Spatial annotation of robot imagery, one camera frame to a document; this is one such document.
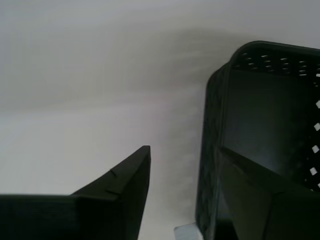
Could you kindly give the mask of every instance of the black plastic basket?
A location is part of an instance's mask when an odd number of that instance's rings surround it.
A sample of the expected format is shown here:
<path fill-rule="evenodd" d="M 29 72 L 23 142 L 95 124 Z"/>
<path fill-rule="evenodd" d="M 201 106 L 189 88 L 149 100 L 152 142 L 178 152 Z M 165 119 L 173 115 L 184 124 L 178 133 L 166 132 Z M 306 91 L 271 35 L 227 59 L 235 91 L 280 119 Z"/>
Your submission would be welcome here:
<path fill-rule="evenodd" d="M 320 51 L 273 42 L 242 46 L 211 76 L 195 213 L 204 240 L 237 238 L 220 194 L 219 146 L 320 192 L 319 89 Z"/>

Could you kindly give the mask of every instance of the black plastic container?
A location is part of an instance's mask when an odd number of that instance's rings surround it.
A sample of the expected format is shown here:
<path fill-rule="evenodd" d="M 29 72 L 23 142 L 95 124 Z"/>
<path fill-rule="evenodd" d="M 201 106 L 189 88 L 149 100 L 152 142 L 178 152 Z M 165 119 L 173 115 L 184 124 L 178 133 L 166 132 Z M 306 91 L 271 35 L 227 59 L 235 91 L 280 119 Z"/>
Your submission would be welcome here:
<path fill-rule="evenodd" d="M 273 42 L 242 46 L 211 76 L 195 213 L 205 240 L 237 239 L 220 193 L 219 147 L 319 192 L 319 90 L 320 51 Z"/>

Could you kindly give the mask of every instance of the white wall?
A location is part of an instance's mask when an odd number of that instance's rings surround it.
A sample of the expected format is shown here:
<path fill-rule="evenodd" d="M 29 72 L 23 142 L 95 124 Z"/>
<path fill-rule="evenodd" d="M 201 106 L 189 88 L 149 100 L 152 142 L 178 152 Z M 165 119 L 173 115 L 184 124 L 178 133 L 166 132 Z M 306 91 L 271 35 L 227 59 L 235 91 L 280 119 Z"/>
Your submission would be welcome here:
<path fill-rule="evenodd" d="M 241 45 L 320 48 L 307 0 L 0 3 L 0 192 L 70 194 L 142 145 L 141 240 L 194 221 L 205 84 Z"/>

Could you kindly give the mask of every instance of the black storage bin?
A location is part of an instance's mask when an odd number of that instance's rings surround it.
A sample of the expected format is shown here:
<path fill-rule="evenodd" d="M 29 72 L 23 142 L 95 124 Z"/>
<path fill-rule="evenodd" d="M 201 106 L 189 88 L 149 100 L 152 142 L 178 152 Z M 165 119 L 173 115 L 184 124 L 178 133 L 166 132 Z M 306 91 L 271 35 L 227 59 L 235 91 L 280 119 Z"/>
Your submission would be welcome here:
<path fill-rule="evenodd" d="M 265 41 L 242 46 L 210 77 L 195 213 L 204 240 L 237 239 L 220 194 L 219 146 L 320 191 L 319 89 L 318 49 Z"/>

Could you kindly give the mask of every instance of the white background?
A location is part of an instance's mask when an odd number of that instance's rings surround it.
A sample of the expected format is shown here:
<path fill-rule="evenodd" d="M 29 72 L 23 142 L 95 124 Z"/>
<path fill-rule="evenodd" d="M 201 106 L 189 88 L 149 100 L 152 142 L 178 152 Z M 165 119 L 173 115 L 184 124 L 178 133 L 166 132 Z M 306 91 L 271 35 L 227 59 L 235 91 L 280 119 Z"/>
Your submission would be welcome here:
<path fill-rule="evenodd" d="M 320 48 L 316 0 L 2 0 L 0 193 L 71 194 L 151 145 L 140 240 L 194 222 L 205 84 L 241 45 Z"/>

